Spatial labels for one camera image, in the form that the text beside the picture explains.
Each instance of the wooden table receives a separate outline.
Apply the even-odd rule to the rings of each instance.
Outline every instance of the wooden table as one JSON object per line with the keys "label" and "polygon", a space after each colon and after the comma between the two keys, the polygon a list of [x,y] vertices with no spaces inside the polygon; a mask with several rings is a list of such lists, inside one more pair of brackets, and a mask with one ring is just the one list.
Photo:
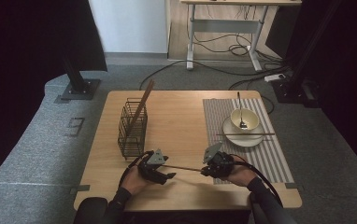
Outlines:
{"label": "wooden table", "polygon": [[[263,29],[268,6],[300,6],[301,0],[180,0],[180,3],[191,5],[190,18],[190,43],[187,49],[187,69],[193,69],[193,36],[195,32],[254,34],[251,45],[247,46],[251,62],[256,71],[262,67],[255,52],[258,39]],[[195,18],[196,5],[237,5],[237,6],[263,6],[263,14],[257,21],[251,20],[199,20]]]}
{"label": "wooden table", "polygon": [[[111,200],[117,190],[126,161],[118,147],[118,126],[127,98],[141,98],[143,91],[112,91],[93,140],[93,146],[74,203],[77,209],[87,197]],[[242,91],[242,98],[260,98],[257,91]],[[207,143],[203,99],[235,99],[236,91],[152,91],[147,101],[148,127],[145,150],[160,149],[169,157],[166,165],[202,168]],[[214,185],[213,178],[197,172],[160,167],[160,172],[177,173],[164,185],[152,185],[132,198],[128,211],[250,209],[250,192],[233,184]],[[285,207],[301,206],[297,189],[274,183]]]}

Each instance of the wooden stick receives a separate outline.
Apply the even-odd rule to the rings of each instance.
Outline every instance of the wooden stick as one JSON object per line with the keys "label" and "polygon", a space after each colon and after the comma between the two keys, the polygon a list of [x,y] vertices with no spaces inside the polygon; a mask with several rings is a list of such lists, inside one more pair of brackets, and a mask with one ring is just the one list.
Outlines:
{"label": "wooden stick", "polygon": [[216,135],[275,135],[274,133],[216,133]]}
{"label": "wooden stick", "polygon": [[190,170],[190,171],[196,171],[196,172],[202,172],[202,170],[199,169],[193,169],[193,168],[188,168],[188,167],[181,167],[181,166],[170,166],[170,165],[161,165],[164,167],[170,167],[170,168],[176,168],[180,170]]}
{"label": "wooden stick", "polygon": [[130,132],[132,131],[133,127],[135,126],[138,116],[140,116],[141,110],[143,109],[144,105],[146,104],[146,101],[150,96],[150,93],[152,91],[154,84],[155,84],[155,82],[153,80],[151,80],[149,85],[146,88],[146,91],[144,91],[144,94],[143,94],[143,97],[141,98],[140,104],[138,104],[138,108],[137,108],[135,114],[133,115],[132,121],[128,127],[126,136],[130,135]]}

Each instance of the white desk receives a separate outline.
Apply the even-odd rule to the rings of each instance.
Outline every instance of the white desk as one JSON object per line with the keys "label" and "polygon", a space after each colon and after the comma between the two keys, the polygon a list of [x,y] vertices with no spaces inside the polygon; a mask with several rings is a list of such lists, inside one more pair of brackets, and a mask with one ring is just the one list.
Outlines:
{"label": "white desk", "polygon": [[[255,34],[251,45],[247,46],[251,62],[256,71],[262,67],[255,53],[260,33],[263,29],[268,6],[299,6],[301,0],[180,0],[180,3],[191,5],[190,43],[187,50],[187,69],[193,69],[193,35],[195,32],[212,33],[241,33]],[[231,21],[231,20],[198,20],[195,18],[196,5],[240,5],[240,6],[264,6],[263,14],[258,21]]]}

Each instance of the white plate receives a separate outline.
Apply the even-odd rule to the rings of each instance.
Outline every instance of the white plate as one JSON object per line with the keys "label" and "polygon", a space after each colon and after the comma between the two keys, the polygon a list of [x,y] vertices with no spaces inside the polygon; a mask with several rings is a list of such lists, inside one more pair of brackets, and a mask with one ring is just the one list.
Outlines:
{"label": "white plate", "polygon": [[[224,133],[240,133],[235,129],[229,117],[224,120],[222,130],[224,131]],[[254,130],[250,131],[250,133],[263,132],[264,128],[261,124],[258,125],[257,128],[255,128]],[[240,147],[254,147],[260,144],[264,139],[263,135],[226,135],[226,137],[230,142]]]}

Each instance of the white bowl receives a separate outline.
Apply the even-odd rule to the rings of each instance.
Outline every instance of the white bowl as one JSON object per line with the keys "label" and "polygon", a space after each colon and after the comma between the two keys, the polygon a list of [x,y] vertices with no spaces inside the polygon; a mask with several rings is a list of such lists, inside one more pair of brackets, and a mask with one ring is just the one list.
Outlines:
{"label": "white bowl", "polygon": [[231,113],[231,122],[235,128],[242,133],[248,133],[258,127],[260,119],[254,111],[242,108],[242,119],[243,122],[248,126],[247,129],[241,129],[240,124],[240,109],[235,109]]}

